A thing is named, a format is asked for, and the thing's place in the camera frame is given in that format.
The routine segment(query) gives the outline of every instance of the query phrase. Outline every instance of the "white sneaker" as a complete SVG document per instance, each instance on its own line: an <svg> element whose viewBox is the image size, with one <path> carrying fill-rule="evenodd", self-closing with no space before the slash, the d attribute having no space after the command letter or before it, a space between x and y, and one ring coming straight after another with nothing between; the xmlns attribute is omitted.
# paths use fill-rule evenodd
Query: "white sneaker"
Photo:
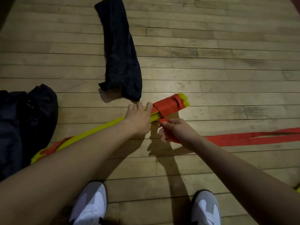
<svg viewBox="0 0 300 225"><path fill-rule="evenodd" d="M216 197L208 190L197 191L192 199L192 225L221 225L221 215Z"/></svg>
<svg viewBox="0 0 300 225"><path fill-rule="evenodd" d="M69 219L73 225L102 224L107 209L106 190L102 182L92 181L78 197Z"/></svg>

